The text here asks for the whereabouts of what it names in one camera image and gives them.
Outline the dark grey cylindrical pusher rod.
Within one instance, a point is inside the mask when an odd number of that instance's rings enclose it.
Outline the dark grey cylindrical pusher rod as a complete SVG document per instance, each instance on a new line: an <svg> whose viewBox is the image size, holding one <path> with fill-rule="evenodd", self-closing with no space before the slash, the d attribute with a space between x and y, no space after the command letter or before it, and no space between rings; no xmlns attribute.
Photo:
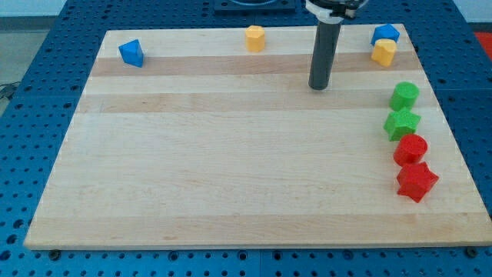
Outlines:
<svg viewBox="0 0 492 277"><path fill-rule="evenodd" d="M308 80L314 90L323 90L328 86L340 29L340 23L318 22Z"/></svg>

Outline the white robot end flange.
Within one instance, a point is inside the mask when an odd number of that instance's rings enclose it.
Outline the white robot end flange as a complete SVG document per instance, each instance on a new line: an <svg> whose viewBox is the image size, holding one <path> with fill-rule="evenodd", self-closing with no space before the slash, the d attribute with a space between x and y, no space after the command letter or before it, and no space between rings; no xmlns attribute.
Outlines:
<svg viewBox="0 0 492 277"><path fill-rule="evenodd" d="M355 19L367 3L368 0L306 0L305 8L319 22L339 24L345 19Z"/></svg>

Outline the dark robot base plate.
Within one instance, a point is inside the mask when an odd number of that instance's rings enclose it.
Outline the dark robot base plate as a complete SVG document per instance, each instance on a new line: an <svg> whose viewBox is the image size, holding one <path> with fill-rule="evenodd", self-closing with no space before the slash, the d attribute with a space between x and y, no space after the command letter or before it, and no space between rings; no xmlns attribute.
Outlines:
<svg viewBox="0 0 492 277"><path fill-rule="evenodd" d="M214 13L294 12L296 0L214 0Z"/></svg>

